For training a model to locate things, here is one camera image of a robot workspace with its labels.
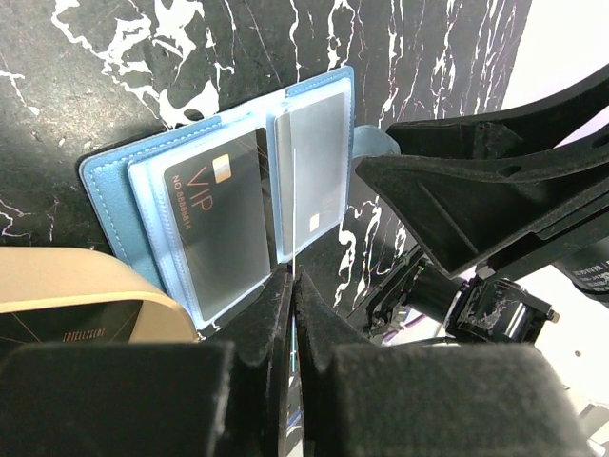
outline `white marble vein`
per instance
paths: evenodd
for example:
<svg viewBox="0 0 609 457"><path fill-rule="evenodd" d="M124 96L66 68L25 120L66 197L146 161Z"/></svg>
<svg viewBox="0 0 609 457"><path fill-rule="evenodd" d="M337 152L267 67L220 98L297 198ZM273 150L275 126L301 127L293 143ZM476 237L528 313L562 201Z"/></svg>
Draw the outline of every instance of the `white marble vein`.
<svg viewBox="0 0 609 457"><path fill-rule="evenodd" d="M0 216L6 219L7 223L2 227L2 236L9 238L23 238L30 237L29 233L12 233L10 230L15 222L15 217L24 217L31 215L29 212L23 212L21 209L12 207L0 199Z"/></svg>
<svg viewBox="0 0 609 457"><path fill-rule="evenodd" d="M436 58L436 64L429 78L429 88L434 95L432 112L434 118L443 118L445 109L442 100L444 95L453 89L457 66L455 56L450 45L450 32L455 27L459 9L455 8L455 0L448 0L446 3L447 26L443 39L442 54Z"/></svg>
<svg viewBox="0 0 609 457"><path fill-rule="evenodd" d="M177 78L182 65L197 49L195 41L186 33L186 26L197 16L205 19L204 4L196 0L173 0L171 6L167 8L162 0L155 0L154 13L159 25L153 30L150 18L141 12L132 1L127 1L141 17L133 20L116 18L114 37L108 44L108 47L101 51L95 50L86 36L75 36L70 30L69 24L63 22L60 18L63 12L80 7L78 0L55 0L55 10L50 20L55 27L64 33L72 44L80 45L102 60L102 74L109 76L115 84L121 86L125 91L134 94L155 116L158 112L158 115L168 127L189 124L191 121L186 117L186 111L189 109L199 111L204 117L215 114L220 108L218 89L220 87L221 73L222 71L229 71L231 74L234 74L234 53L232 55L232 65L223 65L220 62L213 63L216 69L215 81L211 79L205 81L202 91L183 107L174 107L171 104L168 99L167 89L157 90L153 87L154 75L145 61L133 62L126 58L128 51L133 49L133 47L144 41L149 41L153 46L162 47L180 59L176 72ZM227 0L225 0L225 6L231 19L233 31L233 44L231 48L234 50L234 31L236 30L236 25ZM208 48L215 47L216 44L213 36L214 32L210 25L207 27L206 43L203 46ZM121 78L121 76L130 72L149 75L150 83L141 86L130 85Z"/></svg>
<svg viewBox="0 0 609 457"><path fill-rule="evenodd" d="M391 16L389 18L389 24L387 26L387 34L389 35L389 53L387 58L388 65L388 76L387 81L389 83L389 94L381 107L381 117L379 118L378 126L384 120L386 113L392 111L395 117L394 102L398 96L400 88L398 87L397 81L397 67L400 61L403 59L403 39L404 39L404 24L403 24L403 0L390 0L391 1Z"/></svg>
<svg viewBox="0 0 609 457"><path fill-rule="evenodd" d="M346 10L350 15L350 34L345 37L345 44L340 36L336 35L336 26L334 24L335 14L341 10ZM349 5L347 0L334 0L332 10L327 16L327 60L328 71L335 69L337 66L342 67L346 64L349 59L349 53L351 52L351 44L353 43L353 37L355 36L355 20L357 12ZM344 46L344 57L339 56L339 50Z"/></svg>
<svg viewBox="0 0 609 457"><path fill-rule="evenodd" d="M296 39L294 38L294 33L296 33L296 30L300 26L300 14L299 14L298 8L296 8L295 2L296 2L296 0L289 0L289 4L292 7L292 9L294 10L294 22L289 27L289 41L291 41L292 45L294 46L294 59L296 61L296 81L300 82L301 68L303 66L301 65L301 63L298 60L298 45L296 44Z"/></svg>
<svg viewBox="0 0 609 457"><path fill-rule="evenodd" d="M28 105L28 103L26 103L26 99L23 97L23 93L21 93L21 90L19 89L19 86L17 86L17 79L25 79L25 76L23 74L10 73L8 71L0 70L0 78L9 78L10 85L15 90L15 95L17 95L17 98L19 99L21 104L27 109L29 109L29 112L31 112L34 116L40 115L40 109L37 107L33 107L32 105Z"/></svg>

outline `card holder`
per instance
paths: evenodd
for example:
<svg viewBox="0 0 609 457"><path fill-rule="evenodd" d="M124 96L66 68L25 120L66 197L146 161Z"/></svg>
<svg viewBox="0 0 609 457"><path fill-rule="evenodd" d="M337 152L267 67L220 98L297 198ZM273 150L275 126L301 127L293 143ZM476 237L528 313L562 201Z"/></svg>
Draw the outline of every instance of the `card holder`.
<svg viewBox="0 0 609 457"><path fill-rule="evenodd" d="M212 324L340 222L353 86L351 68L333 70L83 161L115 255L184 306L198 329Z"/></svg>

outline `cable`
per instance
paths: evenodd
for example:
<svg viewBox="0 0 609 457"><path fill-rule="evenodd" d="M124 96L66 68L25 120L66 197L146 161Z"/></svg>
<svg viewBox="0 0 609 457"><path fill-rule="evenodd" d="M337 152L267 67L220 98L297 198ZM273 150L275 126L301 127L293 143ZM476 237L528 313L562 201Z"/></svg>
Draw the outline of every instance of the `cable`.
<svg viewBox="0 0 609 457"><path fill-rule="evenodd" d="M456 344L457 339L451 336L437 336L434 338L427 338L425 340L419 341L411 341L409 343L405 343L406 346L432 346L440 343L444 343L446 345Z"/></svg>

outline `black vip card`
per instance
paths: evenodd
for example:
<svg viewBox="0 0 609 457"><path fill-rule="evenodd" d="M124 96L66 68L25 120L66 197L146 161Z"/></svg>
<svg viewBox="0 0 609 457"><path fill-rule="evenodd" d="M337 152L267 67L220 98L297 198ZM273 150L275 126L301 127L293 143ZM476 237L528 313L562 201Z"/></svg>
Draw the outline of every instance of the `black vip card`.
<svg viewBox="0 0 609 457"><path fill-rule="evenodd" d="M0 355L25 343L126 342L141 308L126 300L0 314Z"/></svg>
<svg viewBox="0 0 609 457"><path fill-rule="evenodd" d="M265 151L265 130L258 129L165 170L167 193L205 320L270 273Z"/></svg>

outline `gold chip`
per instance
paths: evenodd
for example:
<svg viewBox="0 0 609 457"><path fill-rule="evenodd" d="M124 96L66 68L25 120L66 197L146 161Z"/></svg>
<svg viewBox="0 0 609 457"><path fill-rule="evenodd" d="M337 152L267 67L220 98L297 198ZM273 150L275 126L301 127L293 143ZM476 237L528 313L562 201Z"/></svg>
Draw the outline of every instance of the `gold chip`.
<svg viewBox="0 0 609 457"><path fill-rule="evenodd" d="M221 155L217 159L213 159L211 162L213 166L213 173L216 177L216 183L222 183L232 176L230 172L230 158L228 154Z"/></svg>

